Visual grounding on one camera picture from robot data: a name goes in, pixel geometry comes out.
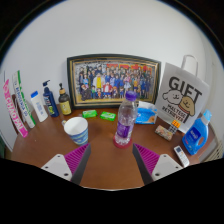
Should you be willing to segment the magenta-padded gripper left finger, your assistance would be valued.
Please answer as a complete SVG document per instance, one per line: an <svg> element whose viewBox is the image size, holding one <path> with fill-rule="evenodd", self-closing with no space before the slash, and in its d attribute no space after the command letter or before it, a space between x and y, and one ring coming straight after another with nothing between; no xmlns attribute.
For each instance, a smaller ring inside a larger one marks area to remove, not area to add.
<svg viewBox="0 0 224 224"><path fill-rule="evenodd" d="M42 169L79 185L90 154L91 145L87 143L66 155L56 154Z"/></svg>

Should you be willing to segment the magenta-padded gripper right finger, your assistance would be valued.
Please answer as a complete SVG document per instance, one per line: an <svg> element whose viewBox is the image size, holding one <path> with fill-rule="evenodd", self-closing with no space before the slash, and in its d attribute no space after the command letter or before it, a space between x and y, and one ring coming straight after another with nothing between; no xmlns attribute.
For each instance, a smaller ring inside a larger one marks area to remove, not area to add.
<svg viewBox="0 0 224 224"><path fill-rule="evenodd" d="M158 155L139 144L133 144L132 152L145 185L182 169L168 154Z"/></svg>

